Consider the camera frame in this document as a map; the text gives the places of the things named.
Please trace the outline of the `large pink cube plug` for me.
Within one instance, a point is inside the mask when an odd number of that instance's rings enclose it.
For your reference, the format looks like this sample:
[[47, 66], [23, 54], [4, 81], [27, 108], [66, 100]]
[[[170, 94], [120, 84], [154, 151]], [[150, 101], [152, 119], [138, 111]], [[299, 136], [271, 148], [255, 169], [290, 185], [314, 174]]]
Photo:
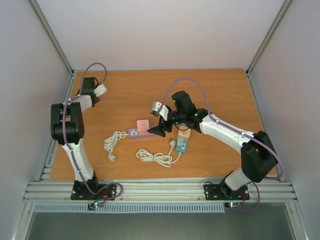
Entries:
[[150, 129], [150, 123], [148, 119], [141, 119], [136, 121], [137, 131], [143, 132]]

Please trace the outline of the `small blue plug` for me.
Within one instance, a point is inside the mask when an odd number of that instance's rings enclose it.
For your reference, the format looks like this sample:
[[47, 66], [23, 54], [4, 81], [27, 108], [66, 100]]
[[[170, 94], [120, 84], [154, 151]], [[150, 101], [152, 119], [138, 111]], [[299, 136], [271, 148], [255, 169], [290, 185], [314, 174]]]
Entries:
[[177, 139], [176, 147], [177, 147], [178, 149], [184, 150], [184, 149], [186, 148], [186, 146], [187, 146], [187, 142], [184, 141], [183, 138], [178, 138], [178, 139]]

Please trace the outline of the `purple power strip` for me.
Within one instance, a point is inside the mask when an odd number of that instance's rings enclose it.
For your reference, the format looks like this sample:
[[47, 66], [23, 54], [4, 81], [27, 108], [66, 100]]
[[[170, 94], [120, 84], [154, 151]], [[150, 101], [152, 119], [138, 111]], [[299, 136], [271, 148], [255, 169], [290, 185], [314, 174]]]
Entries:
[[149, 138], [149, 137], [157, 137], [156, 134], [149, 133], [146, 130], [138, 131], [137, 128], [129, 128], [127, 131], [127, 134], [130, 139], [142, 139], [142, 138]]

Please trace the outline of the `teal power strip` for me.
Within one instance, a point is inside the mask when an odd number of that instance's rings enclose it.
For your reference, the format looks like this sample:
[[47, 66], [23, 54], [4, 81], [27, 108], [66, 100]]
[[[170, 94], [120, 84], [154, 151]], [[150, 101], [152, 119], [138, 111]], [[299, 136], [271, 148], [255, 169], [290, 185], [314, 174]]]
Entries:
[[183, 123], [178, 127], [177, 139], [176, 139], [176, 152], [184, 154], [187, 150], [188, 140], [191, 130]]

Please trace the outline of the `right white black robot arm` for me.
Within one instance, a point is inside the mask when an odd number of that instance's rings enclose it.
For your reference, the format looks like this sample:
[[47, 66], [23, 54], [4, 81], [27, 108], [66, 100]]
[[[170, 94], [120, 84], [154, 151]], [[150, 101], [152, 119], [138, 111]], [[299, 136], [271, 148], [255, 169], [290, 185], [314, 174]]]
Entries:
[[152, 103], [150, 112], [159, 117], [159, 122], [148, 132], [165, 137], [173, 125], [185, 124], [187, 128], [214, 137], [236, 150], [241, 157], [241, 166], [229, 173], [218, 187], [224, 199], [234, 197], [246, 184], [261, 182], [278, 164], [267, 133], [245, 131], [219, 119], [205, 108], [196, 108], [185, 91], [178, 91], [171, 98], [175, 110], [157, 101]]

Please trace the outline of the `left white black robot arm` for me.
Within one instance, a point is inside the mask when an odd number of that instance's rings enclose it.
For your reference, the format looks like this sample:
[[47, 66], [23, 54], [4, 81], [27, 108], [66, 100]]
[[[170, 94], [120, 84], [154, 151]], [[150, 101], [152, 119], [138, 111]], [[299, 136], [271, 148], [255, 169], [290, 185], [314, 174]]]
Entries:
[[98, 80], [95, 77], [86, 77], [78, 91], [81, 95], [75, 101], [67, 105], [54, 103], [50, 108], [51, 137], [65, 150], [74, 171], [72, 200], [96, 199], [101, 193], [84, 148], [85, 126], [82, 115], [82, 112], [100, 101], [95, 93], [97, 87]]

